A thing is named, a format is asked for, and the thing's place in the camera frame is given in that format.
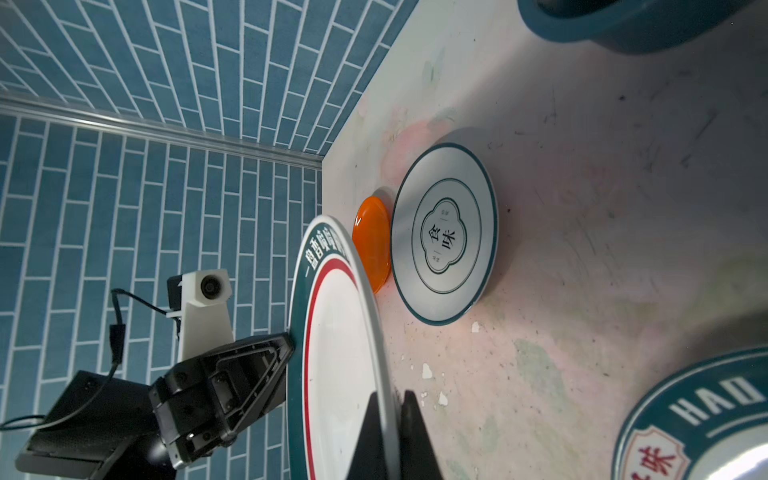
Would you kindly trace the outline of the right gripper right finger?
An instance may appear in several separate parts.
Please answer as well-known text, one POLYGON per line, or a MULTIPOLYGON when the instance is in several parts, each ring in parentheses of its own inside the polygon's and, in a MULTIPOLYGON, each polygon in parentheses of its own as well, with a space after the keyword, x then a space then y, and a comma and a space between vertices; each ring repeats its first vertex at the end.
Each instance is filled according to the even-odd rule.
POLYGON ((400 421, 401 478, 442 480, 437 458, 413 391, 404 392, 400 421))

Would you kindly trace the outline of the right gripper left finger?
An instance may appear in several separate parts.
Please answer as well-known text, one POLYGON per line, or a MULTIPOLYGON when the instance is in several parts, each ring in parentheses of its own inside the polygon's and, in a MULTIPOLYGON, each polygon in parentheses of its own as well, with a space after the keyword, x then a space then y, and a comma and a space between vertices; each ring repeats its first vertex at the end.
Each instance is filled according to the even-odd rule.
POLYGON ((378 396, 372 393, 365 411, 347 480, 384 478, 384 451, 378 396))

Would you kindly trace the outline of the white plate teal lettered rim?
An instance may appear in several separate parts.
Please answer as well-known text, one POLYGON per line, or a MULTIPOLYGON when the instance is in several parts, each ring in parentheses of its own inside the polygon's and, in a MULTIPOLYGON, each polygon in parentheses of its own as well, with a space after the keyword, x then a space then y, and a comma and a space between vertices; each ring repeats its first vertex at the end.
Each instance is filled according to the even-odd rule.
POLYGON ((766 478, 766 347, 701 361, 651 389, 622 425, 611 476, 766 478))

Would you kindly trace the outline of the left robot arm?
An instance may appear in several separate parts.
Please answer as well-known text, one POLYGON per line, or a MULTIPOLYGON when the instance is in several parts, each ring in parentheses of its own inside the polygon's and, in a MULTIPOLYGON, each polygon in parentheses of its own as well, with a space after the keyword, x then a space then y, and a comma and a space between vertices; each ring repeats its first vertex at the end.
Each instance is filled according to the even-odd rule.
POLYGON ((71 479, 173 479, 284 401, 294 350, 287 333, 252 336, 181 361, 151 385, 80 371, 15 467, 71 479))

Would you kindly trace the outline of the white plate teal red rim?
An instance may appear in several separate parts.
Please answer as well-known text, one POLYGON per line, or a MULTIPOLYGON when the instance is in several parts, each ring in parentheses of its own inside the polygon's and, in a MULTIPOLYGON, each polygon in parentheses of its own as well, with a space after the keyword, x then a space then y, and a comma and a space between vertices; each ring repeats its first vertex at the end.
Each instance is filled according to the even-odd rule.
POLYGON ((399 409, 370 282, 341 223, 319 215, 299 249, 288 332, 286 422, 294 479, 346 479, 365 411, 378 396, 384 478, 401 478, 399 409))

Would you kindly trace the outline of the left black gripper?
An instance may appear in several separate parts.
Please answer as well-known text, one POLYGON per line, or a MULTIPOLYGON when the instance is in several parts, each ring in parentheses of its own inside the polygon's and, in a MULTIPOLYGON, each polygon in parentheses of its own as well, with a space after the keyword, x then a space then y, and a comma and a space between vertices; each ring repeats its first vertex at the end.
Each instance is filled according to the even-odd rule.
POLYGON ((290 334, 251 336, 181 361, 158 378, 149 399, 170 461, 181 470, 286 400, 290 334))

